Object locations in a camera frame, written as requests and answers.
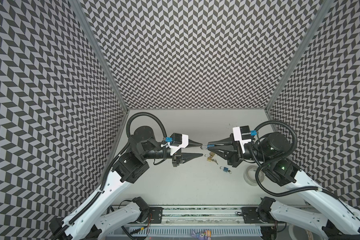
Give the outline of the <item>blue padlock with keys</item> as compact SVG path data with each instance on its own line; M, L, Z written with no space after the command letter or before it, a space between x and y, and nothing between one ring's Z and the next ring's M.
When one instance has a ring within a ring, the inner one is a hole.
M203 145L201 146L202 150L207 150L208 148L214 147L215 145Z

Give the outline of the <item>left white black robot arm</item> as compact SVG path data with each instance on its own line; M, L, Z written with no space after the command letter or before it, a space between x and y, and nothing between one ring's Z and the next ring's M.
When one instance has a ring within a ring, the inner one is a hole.
M163 138L157 140L149 126L141 126L132 134L131 124L138 117L153 119L159 125ZM160 163L171 159L173 166L177 167L202 156L200 153L183 153L185 148L201 147L202 144L184 134L168 136L163 123L151 113L132 115L126 124L126 134L128 142L105 169L99 187L71 214L51 221L53 240L101 240L124 225L148 221L150 206L141 197L109 214L106 210L149 169L149 159L159 160Z

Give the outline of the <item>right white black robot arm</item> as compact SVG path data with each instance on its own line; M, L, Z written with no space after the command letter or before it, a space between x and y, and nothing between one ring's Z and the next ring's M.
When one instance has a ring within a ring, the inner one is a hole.
M202 148L227 160L233 168L251 161L255 181L267 196L256 213L262 223L286 223L325 240L360 240L360 210L345 204L289 159L297 134L282 121L266 121L253 130L235 127L223 140Z

